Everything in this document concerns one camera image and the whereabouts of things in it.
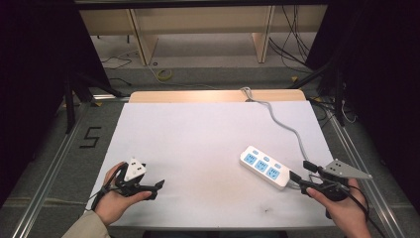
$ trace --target white table surface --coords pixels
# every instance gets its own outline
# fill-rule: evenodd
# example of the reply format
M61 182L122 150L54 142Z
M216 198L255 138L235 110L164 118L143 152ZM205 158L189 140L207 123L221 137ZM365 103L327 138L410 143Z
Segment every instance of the white table surface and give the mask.
M299 132L312 163L324 167L333 160L309 102L271 105L277 120ZM240 165L247 146L303 178L308 175L296 136L276 125L261 104L129 103L91 194L99 190L108 170L134 157L147 164L141 184L162 179L165 184L156 200L133 205L115 226L255 230L334 225L325 217L325 208L300 190L279 191Z

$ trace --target gray carpet floor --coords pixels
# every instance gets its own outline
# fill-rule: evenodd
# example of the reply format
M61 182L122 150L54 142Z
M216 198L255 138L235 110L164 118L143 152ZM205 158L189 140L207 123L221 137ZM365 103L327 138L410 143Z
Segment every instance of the gray carpet floor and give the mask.
M302 78L305 73L296 72L284 67L264 68L176 68L172 70L173 77L167 83L161 84L149 69L107 69L112 86L125 93L138 90L196 90L196 89L238 89L249 86L258 88L285 88L291 84L290 78ZM306 96L316 96L317 81L305 85L302 90ZM105 93L100 89L92 88L94 94ZM83 104L85 113L82 115L80 125L75 133L72 144L65 155L65 160L52 184L47 199L39 213L29 237L60 237L83 213L84 204L90 194L102 161L107 152L124 101L104 100L102 104ZM320 119L319 124L334 158L350 164L349 156L343 147L336 130L333 127L333 118L325 117L324 110L314 106L314 112ZM92 141L84 140L86 131L90 127L100 127L92 130L90 135L99 137L96 147L84 149L81 146L91 145ZM369 172L382 195L392 208L398 224L402 227L406 237L420 236L420 217L411 206L408 199L399 188L387 167L380 163L380 157L374 148L364 126L356 121L346 123L349 133ZM34 196L46 174L66 130L65 108L60 107L51 124L49 131L43 138L43 145L39 148L36 158L28 165L20 181L16 185L7 202L0 210L0 237L11 237L17 223L22 217L30 199ZM372 208L372 219L385 231L378 218L377 212ZM373 237L378 233L371 226ZM110 233L115 237L141 237L143 231L133 228L110 227ZM288 237L343 237L336 227L308 230L289 230Z

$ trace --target floor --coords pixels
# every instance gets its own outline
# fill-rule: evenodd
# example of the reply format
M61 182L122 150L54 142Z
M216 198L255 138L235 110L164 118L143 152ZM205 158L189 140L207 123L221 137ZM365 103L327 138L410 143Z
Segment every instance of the floor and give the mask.
M308 48L314 37L314 33L302 33L302 39ZM296 61L282 59L272 48L267 51L265 63L258 63L250 34L161 36L150 67L141 64L137 55L137 46L133 40L127 43L127 36L91 38L109 75L114 73L112 68L158 71L191 67L204 68L202 71L205 73L208 72L205 68L226 68L227 70L235 68L246 71L249 68L272 70L276 67L289 66L298 70L307 70ZM272 34L271 38L283 46L287 34ZM289 40L285 49L297 58L301 57L295 42ZM291 77L285 77L284 80L289 83L292 80ZM316 95L315 88L313 85L305 86L304 92L307 95ZM28 233L29 237L56 237L77 219L77 215L84 207L85 197L88 196L86 192L90 192L92 188L91 182L85 181L94 181L96 178L95 173L101 166L101 158L106 153L122 106L121 101L106 100L103 101L102 106L80 104L77 110L79 131L64 137L62 132L65 131L66 126L65 108L61 107L57 110L56 120L44 138L43 147L40 148L40 158L28 166L19 185L0 210L0 227L2 227L0 237L10 237L15 231L19 233L22 230ZM314 111L316 114L322 114L315 107ZM101 118L107 115L116 116L109 117L109 120L104 123ZM80 155L80 146L86 143L83 140L84 132L95 125L101 126L102 130L98 132L100 134L98 136L104 139L98 142L95 150L85 150L82 153L83 156L76 157L75 155ZM320 126L336 158L346 158L349 163L356 163L360 168L369 170L375 177L375 182L364 182L363 186L372 207L372 219L379 224L382 231L387 233L387 237L418 237L420 234L419 214L403 195L387 169L380 164L377 152L368 139L363 125L358 122L346 122L346 127L342 128L334 117L328 114L323 121L320 121ZM58 169L51 168L51 165L56 165ZM82 174L72 172L77 168L75 165L83 165L83 168L80 168L83 170ZM52 174L50 182L44 177L48 173ZM37 200L36 195L40 184L45 184L42 188L46 188L44 192L47 195L44 199L39 199L38 210L29 210L31 202ZM23 217L29 217L24 220L28 221L25 229L22 228L25 224ZM373 237L379 237L372 226L369 228ZM118 237L139 237L139 230L111 227L110 231L113 234L119 234ZM287 231L287 235L296 238L342 236L335 227L290 230Z

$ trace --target power strip switch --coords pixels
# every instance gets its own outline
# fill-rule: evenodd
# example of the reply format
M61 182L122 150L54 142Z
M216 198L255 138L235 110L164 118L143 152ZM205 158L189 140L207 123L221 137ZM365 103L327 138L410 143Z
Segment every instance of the power strip switch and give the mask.
M249 146L241 153L241 165L283 190L290 180L290 169L255 147Z

